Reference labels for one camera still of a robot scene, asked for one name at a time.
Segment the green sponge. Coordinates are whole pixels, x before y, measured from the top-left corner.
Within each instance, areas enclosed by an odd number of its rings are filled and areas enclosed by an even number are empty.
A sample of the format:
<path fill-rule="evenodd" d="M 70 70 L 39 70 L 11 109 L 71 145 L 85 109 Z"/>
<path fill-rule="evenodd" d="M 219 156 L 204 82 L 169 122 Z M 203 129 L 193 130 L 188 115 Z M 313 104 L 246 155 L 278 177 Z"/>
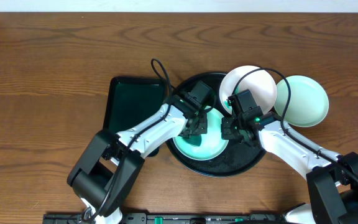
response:
<path fill-rule="evenodd" d="M 183 140 L 187 144 L 190 144 L 191 146 L 194 146 L 194 147 L 199 147 L 199 146 L 201 146 L 201 143 L 202 143 L 201 135 L 187 135 L 187 136 L 183 137 Z"/>

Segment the mint green plate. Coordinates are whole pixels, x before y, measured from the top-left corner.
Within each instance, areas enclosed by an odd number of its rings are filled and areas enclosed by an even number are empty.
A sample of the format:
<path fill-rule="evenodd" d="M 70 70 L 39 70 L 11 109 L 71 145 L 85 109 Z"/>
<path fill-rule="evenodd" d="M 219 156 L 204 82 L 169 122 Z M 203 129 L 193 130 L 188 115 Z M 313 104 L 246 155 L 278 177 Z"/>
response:
<path fill-rule="evenodd" d="M 199 147 L 187 144 L 183 137 L 173 138 L 174 145 L 185 157 L 197 161 L 207 161 L 220 155 L 225 150 L 229 141 L 221 137 L 221 123 L 223 115 L 217 109 L 213 108 L 207 114 L 208 128 L 206 134 L 200 134 L 202 143 Z"/>
<path fill-rule="evenodd" d="M 329 111 L 329 99 L 324 88 L 315 80 L 301 75 L 290 76 L 287 82 L 291 97 L 285 120 L 302 128 L 322 122 Z"/>

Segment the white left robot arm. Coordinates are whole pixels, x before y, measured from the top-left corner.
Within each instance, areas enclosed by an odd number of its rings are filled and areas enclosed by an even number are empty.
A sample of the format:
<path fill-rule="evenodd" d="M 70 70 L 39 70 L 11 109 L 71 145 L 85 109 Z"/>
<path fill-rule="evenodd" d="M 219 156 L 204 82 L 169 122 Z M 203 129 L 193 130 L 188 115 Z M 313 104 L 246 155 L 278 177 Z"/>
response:
<path fill-rule="evenodd" d="M 211 96 L 173 95 L 138 125 L 113 133 L 98 131 L 67 177 L 87 205 L 83 223 L 119 223 L 120 206 L 129 195 L 145 158 L 165 141 L 193 131 L 206 114 Z"/>

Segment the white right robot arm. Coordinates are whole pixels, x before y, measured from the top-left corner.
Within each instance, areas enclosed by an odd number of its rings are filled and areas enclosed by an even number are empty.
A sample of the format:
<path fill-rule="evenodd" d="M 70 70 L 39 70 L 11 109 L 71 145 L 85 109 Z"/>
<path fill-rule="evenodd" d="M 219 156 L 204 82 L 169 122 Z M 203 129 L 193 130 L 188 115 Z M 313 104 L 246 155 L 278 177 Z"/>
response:
<path fill-rule="evenodd" d="M 223 139 L 258 144 L 306 180 L 310 203 L 285 212 L 286 222 L 358 223 L 358 154 L 329 151 L 260 108 L 223 118 L 221 131 Z"/>

